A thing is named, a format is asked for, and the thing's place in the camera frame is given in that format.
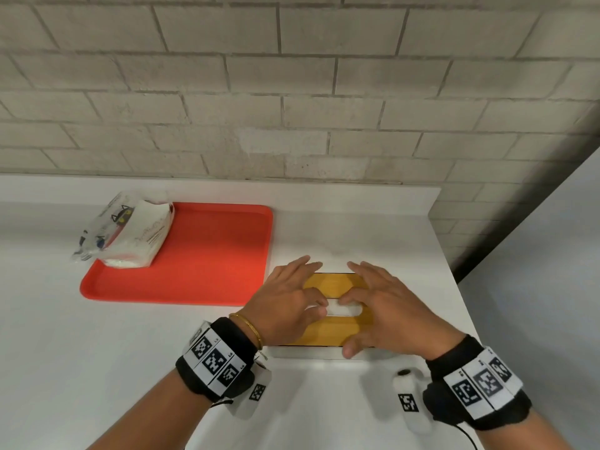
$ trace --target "hand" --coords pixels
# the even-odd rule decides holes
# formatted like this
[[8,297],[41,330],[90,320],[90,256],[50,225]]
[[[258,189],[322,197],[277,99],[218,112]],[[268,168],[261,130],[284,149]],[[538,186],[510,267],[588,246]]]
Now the hand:
[[454,348],[465,334],[435,315],[404,283],[386,269],[349,262],[350,270],[365,280],[368,289],[353,287],[340,304],[362,302],[373,313],[373,326],[350,337],[342,349],[352,358],[364,348],[383,348],[433,360]]
[[[265,284],[239,311],[256,327],[265,346],[292,343],[303,335],[308,325],[327,316],[327,299],[319,289],[303,289],[306,280],[323,265],[307,263],[309,260],[310,256],[303,256],[288,265],[275,267]],[[233,319],[258,345],[248,326],[240,319]]]

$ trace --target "person's left hand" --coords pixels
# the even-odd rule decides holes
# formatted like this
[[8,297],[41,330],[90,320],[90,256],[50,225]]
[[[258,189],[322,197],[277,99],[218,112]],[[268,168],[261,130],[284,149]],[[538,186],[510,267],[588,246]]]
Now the person's left hand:
[[[327,316],[327,299],[319,289],[303,289],[306,280],[323,265],[307,263],[309,260],[310,256],[303,256],[288,265],[275,267],[265,284],[238,311],[256,327],[265,346],[292,343],[303,335],[308,325]],[[241,319],[233,317],[232,320],[258,343]]]

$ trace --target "person's left arm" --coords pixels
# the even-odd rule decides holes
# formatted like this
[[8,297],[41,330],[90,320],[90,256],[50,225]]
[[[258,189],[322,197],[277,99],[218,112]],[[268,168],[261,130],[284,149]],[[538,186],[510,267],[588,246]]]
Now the person's left arm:
[[[320,262],[309,256],[275,267],[265,284],[238,314],[258,330],[266,346],[297,340],[306,327],[327,315],[327,300],[315,288],[303,289]],[[309,305],[316,307],[306,309]],[[244,320],[232,321],[259,347]],[[213,405],[192,393],[179,373],[172,370],[106,431],[88,450],[181,450],[198,423]]]

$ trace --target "yellow tissue box lid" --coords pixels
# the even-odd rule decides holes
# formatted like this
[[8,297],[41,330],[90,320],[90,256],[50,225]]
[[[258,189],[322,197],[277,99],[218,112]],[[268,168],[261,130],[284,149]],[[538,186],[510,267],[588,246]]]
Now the yellow tissue box lid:
[[[304,288],[316,287],[327,298],[339,298],[351,287],[368,288],[365,281],[355,273],[315,273],[304,284]],[[355,317],[326,317],[312,323],[304,335],[288,346],[335,346],[367,326],[373,325],[371,310],[362,305],[362,313]]]

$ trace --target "brick wall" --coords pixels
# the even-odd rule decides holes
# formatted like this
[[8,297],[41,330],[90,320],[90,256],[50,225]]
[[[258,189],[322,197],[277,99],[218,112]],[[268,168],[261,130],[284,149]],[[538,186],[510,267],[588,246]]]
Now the brick wall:
[[0,48],[0,172],[436,184],[454,267],[597,145],[600,0],[0,0]]

